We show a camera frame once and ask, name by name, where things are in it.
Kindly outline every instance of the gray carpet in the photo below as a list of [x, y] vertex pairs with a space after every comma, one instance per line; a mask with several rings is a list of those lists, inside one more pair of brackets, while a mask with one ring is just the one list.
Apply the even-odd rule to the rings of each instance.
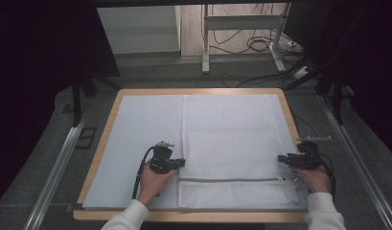
[[[118, 57], [121, 78], [111, 78], [124, 88], [220, 88], [236, 87], [240, 81], [276, 74], [270, 57], [219, 57], [214, 58], [210, 75], [201, 74], [200, 59], [178, 57]], [[279, 77], [266, 77], [243, 84], [241, 87], [277, 87], [288, 83]], [[72, 207], [77, 202], [91, 160], [101, 138], [106, 119], [117, 92], [95, 81], [98, 92], [95, 98], [83, 97], [83, 103], [92, 103], [85, 123], [87, 133], [96, 129], [92, 143], [81, 138], [68, 162], [64, 175], [51, 202], [40, 229], [100, 229], [104, 221], [78, 221], [73, 219]], [[322, 141], [319, 148], [334, 163], [336, 177], [336, 202], [338, 211], [345, 217], [348, 229], [385, 229], [369, 195], [364, 190], [352, 164], [336, 138], [330, 122], [314, 94], [315, 80], [287, 91], [288, 104], [294, 114], [301, 137], [332, 136]], [[50, 124], [29, 161], [13, 181], [0, 201], [0, 229], [22, 229], [40, 190], [52, 169], [58, 152], [73, 123], [73, 114], [67, 113], [72, 103], [71, 90], [60, 92]], [[342, 118], [355, 145], [382, 191], [392, 204], [392, 155], [375, 134], [344, 102]], [[174, 224], [145, 223], [142, 229], [307, 229], [305, 223], [283, 224]]]

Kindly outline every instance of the zipper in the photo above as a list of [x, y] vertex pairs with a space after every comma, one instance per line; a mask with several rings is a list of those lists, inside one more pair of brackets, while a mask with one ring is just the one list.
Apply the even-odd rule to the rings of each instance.
[[256, 178], [256, 179], [245, 179], [245, 178], [233, 178], [233, 179], [196, 179], [196, 178], [180, 178], [179, 182], [196, 182], [196, 183], [229, 183], [229, 182], [265, 182], [265, 181], [278, 181], [286, 180], [284, 177], [272, 177], [272, 178]]

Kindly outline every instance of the white jacket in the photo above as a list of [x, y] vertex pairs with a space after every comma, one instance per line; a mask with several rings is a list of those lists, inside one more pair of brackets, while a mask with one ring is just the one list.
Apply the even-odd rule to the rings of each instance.
[[[331, 194], [312, 194], [308, 198], [308, 203], [307, 225], [309, 230], [345, 229], [344, 218], [335, 209]], [[112, 217], [102, 230], [139, 230], [148, 213], [149, 210], [145, 205], [133, 199], [124, 212]]]

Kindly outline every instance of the wooden table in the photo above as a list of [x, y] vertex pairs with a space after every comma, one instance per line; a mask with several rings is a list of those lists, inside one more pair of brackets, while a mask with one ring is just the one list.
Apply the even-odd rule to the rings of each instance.
[[[119, 105], [124, 96], [129, 95], [236, 95], [236, 94], [277, 94], [285, 113], [290, 134], [297, 144], [298, 133], [292, 120], [285, 94], [278, 88], [264, 89], [227, 89], [227, 88], [180, 88], [180, 89], [123, 89], [119, 91], [115, 103], [106, 122], [103, 136], [97, 147], [90, 170], [81, 189], [78, 204], [84, 203], [88, 190], [99, 168], [112, 126], [118, 113]], [[74, 218], [79, 220], [109, 220], [122, 210], [75, 210]], [[157, 211], [150, 210], [146, 221], [155, 222], [305, 222], [307, 211], [296, 210], [228, 210], [228, 211]]]

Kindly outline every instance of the wrist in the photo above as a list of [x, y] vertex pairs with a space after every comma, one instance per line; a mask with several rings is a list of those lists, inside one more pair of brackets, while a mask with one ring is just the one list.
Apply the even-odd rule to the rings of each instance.
[[147, 206], [151, 203], [151, 201], [154, 199], [154, 195], [146, 194], [146, 193], [140, 193], [138, 195], [137, 200], [141, 202], [143, 205]]
[[331, 191], [330, 186], [327, 185], [316, 185], [314, 188], [311, 188], [311, 193], [316, 194], [316, 193], [327, 193], [329, 194]]

